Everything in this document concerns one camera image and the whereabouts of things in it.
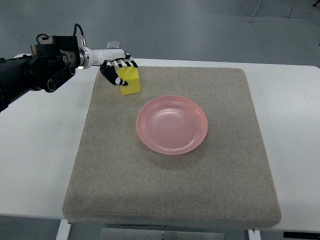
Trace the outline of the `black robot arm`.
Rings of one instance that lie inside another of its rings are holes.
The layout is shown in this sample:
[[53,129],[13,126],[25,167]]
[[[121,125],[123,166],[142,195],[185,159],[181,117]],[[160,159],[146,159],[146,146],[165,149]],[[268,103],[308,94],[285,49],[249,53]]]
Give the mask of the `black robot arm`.
[[53,93],[76,74],[85,57],[76,37],[77,30],[84,36],[82,27],[76,23],[71,36],[37,35],[37,44],[31,45],[31,55],[0,59],[0,110],[29,91],[44,90]]

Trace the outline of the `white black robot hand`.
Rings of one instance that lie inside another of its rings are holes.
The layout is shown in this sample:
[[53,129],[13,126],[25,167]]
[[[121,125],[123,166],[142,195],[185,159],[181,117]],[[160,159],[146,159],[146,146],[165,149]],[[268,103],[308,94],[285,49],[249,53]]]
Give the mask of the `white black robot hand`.
[[138,65],[134,58],[120,48],[96,49],[83,48],[86,52],[85,67],[98,66],[100,73],[115,86],[127,86],[128,82],[123,80],[117,73],[116,67],[135,67]]

